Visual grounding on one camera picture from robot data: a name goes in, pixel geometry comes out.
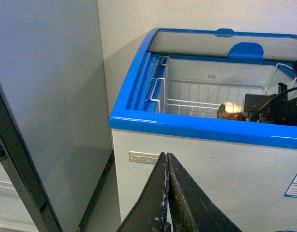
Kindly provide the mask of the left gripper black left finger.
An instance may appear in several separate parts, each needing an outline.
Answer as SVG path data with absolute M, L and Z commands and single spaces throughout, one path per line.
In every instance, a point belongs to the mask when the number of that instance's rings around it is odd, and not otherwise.
M 162 152 L 131 211 L 118 232 L 169 232 L 167 221 L 169 197 L 169 163 Z

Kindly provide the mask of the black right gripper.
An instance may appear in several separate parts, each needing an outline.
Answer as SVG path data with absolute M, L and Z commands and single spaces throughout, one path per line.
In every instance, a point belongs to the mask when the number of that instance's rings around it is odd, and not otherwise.
M 297 91 L 297 87 L 288 88 L 279 83 L 277 94 L 246 94 L 244 116 L 252 122 L 297 126 L 297 97 L 288 98 L 293 91 Z

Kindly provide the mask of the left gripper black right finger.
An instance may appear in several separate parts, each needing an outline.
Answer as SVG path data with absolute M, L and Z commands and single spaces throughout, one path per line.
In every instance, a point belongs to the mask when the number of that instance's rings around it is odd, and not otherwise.
M 169 165 L 169 208 L 175 232 L 239 232 L 204 193 L 172 153 Z

